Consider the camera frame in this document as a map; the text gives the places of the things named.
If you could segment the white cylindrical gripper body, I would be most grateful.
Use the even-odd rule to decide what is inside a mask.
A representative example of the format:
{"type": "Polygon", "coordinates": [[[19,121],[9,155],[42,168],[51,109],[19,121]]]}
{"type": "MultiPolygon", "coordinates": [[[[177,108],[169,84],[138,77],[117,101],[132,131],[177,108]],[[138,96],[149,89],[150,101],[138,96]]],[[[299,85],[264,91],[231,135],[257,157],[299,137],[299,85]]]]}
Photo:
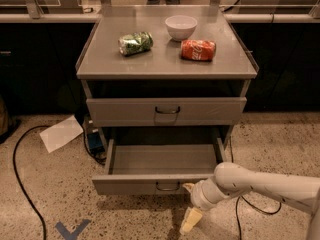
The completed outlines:
{"type": "Polygon", "coordinates": [[[191,203],[202,211],[212,209],[224,199],[224,193],[212,178],[195,183],[191,189],[191,203]]]}

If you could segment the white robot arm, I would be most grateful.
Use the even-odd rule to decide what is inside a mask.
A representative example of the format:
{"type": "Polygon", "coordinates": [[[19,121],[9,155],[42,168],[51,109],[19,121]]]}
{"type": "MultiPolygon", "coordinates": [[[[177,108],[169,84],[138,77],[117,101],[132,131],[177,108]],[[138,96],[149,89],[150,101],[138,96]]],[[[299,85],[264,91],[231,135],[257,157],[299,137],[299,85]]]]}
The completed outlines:
{"type": "Polygon", "coordinates": [[[190,193],[193,207],[184,215],[180,227],[182,235],[189,233],[203,213],[220,201],[253,191],[310,214],[306,240],[320,240],[320,178],[256,172],[223,162],[209,178],[184,183],[183,187],[190,193]]]}

